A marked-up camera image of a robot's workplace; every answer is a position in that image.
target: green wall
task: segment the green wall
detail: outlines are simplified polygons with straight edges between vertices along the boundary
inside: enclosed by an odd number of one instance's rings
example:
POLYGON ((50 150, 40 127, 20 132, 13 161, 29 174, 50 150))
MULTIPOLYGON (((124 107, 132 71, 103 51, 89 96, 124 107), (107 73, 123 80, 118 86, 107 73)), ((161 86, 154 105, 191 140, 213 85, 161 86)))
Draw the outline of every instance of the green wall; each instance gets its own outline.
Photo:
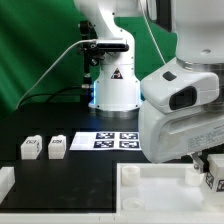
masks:
MULTIPOLYGON (((0 119, 71 44, 80 40, 77 24, 85 20, 73 0, 0 0, 0 119)), ((162 63, 143 18, 117 18, 136 39, 136 76, 141 80, 162 63)), ((166 61, 174 57, 176 35, 152 25, 166 61)), ((98 69, 92 70, 96 78, 98 69)), ((82 57, 76 50, 32 92, 52 93, 81 84, 82 57)))

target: white block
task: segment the white block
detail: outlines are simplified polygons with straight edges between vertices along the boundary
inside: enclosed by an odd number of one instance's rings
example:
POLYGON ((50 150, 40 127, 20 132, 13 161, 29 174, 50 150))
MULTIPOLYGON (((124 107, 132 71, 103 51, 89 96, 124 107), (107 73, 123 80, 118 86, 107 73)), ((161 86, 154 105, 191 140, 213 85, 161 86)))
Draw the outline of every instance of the white block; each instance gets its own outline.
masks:
POLYGON ((13 167, 3 167, 0 170, 0 204, 9 193, 15 183, 15 174, 13 167))
POLYGON ((66 137, 63 135, 52 137, 48 145, 49 159, 63 159, 66 151, 66 137))
POLYGON ((42 137, 35 135, 28 137, 21 145, 21 155, 23 160, 34 160, 42 150, 42 137))

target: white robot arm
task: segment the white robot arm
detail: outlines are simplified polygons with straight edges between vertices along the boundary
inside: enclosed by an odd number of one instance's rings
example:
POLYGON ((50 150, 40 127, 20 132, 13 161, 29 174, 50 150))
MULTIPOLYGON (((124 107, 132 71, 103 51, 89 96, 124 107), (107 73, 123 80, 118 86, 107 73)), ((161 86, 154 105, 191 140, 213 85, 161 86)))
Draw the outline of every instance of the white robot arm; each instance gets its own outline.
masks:
POLYGON ((178 37, 176 58, 141 83, 141 147, 161 163, 224 142, 224 2, 152 2, 154 20, 178 37))
POLYGON ((128 45, 126 52, 110 52, 100 61, 100 75, 94 83, 91 111, 105 117, 131 117, 141 106, 140 82, 135 77, 135 41, 118 27, 114 18, 140 16, 138 0, 74 0, 76 7, 93 25, 97 48, 128 45))

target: white platform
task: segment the white platform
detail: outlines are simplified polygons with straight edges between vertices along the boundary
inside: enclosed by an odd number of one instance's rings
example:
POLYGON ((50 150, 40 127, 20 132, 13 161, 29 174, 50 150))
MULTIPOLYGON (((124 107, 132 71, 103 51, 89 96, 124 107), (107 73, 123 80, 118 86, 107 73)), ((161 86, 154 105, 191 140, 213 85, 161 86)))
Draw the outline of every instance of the white platform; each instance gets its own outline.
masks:
POLYGON ((0 214, 0 223, 223 224, 224 212, 206 210, 200 188, 185 184, 186 167, 189 164, 118 164, 114 214, 0 214), (140 168, 136 186, 122 185, 121 170, 127 165, 140 168), (124 201, 133 198, 133 209, 125 210, 124 201))

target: black tabletop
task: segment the black tabletop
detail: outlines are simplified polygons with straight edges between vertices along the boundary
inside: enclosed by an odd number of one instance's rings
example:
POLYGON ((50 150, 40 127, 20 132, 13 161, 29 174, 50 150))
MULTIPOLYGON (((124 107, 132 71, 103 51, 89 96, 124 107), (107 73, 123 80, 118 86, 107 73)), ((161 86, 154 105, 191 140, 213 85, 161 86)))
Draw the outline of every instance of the black tabletop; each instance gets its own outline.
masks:
POLYGON ((0 123, 0 165, 15 167, 16 183, 0 212, 116 212, 116 166, 148 163, 141 151, 70 151, 77 131, 137 131, 137 117, 103 118, 79 103, 27 104, 0 123), (52 136, 67 137, 63 160, 48 159, 52 136), (41 135, 37 160, 21 160, 26 137, 41 135))

